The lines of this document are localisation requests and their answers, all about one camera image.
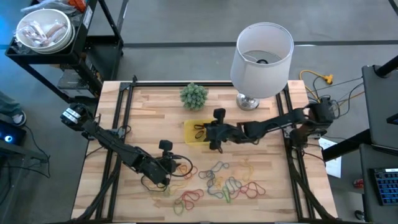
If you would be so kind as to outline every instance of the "yellow tray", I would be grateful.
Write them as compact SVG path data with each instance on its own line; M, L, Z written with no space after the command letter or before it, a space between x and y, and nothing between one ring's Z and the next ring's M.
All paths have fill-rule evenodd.
M194 125L199 124L203 125L204 123L210 123L214 121L214 119L195 119L195 120L187 120L184 122L184 136L185 136L185 143L190 146L206 146L209 145L210 142L203 141L206 138L206 129L197 130L194 128ZM199 132L203 131L203 135L196 139L195 135Z

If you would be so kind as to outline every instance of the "keyboard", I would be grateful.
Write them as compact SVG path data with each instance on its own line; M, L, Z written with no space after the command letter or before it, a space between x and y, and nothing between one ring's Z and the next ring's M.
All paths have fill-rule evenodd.
M398 205L398 168L371 169L380 205Z

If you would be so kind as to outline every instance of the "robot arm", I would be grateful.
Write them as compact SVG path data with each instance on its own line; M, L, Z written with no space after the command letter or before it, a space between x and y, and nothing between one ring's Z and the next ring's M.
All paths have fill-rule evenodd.
M305 109L309 109L308 115L305 114ZM319 138L326 134L326 129L335 119L332 103L328 98L322 98L321 103L312 103L276 118L261 122L242 122L237 126L223 123L225 117L223 108L214 110L213 116L216 120L204 124L205 140L210 142L210 149L218 149L221 153L222 141L232 141L236 144L254 143L271 131L289 129L294 124L301 124L301 127L290 129L284 134L290 139L293 147L302 147L307 143L308 138Z
M159 148L163 149L162 157L154 158L140 147L123 143L117 131L105 130L100 127L84 105L72 104L63 112L61 120L73 130L83 131L84 137L96 138L105 149L116 152L123 164L136 173L143 173L154 184L168 185L170 182L168 175L183 176L173 174L180 165L176 163L175 159L186 158L171 152L173 143L170 141L160 141Z

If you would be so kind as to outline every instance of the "wooden tabletop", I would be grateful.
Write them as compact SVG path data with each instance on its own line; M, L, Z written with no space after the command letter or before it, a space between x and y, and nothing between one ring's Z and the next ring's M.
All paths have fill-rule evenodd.
M120 82L105 82L99 99L97 114L101 113L100 125L111 128L114 109L118 97ZM211 169L218 161L229 163L228 169L216 173L223 178L235 177L243 184L255 181L266 190L264 195L248 198L241 194L227 203L225 198L218 199L208 195L206 179L198 174L191 179L173 177L169 194L150 193L140 183L142 174L136 174L122 165L118 195L114 210L114 222L281 222L297 221L293 193L287 168L287 159L281 131L266 134L258 145L223 143L224 153L209 150L208 146L189 146L184 142L183 124L188 119L211 119L213 110L226 109L225 123L236 125L240 121L264 121L278 116L275 97L261 100L254 111L243 111L236 105L233 87L209 87L208 100L201 111L187 111L182 108L179 87L135 87L129 115L132 131L126 137L126 144L139 146L154 157L161 155L158 149L161 139L168 139L174 144L172 152L192 160L199 171ZM294 108L308 104L303 81L289 81L290 96ZM122 104L119 126L124 115L126 97ZM87 153L100 145L89 143ZM319 147L310 146L306 151L322 156ZM84 163L80 184L76 195L72 218L81 215L98 193L103 175L106 150L90 155ZM331 194L324 163L312 156L304 156L310 188L320 203L336 217L336 208ZM195 202L191 210L184 210L176 215L174 201L186 190L202 189L204 197ZM109 194L105 200L108 207ZM303 193L300 198L304 213L307 214Z

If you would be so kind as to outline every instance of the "succulent plant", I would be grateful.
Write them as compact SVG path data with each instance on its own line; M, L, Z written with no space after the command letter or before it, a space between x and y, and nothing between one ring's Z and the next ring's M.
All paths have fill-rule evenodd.
M181 102L188 110L200 110L205 106L207 91L205 87L190 83L180 91Z

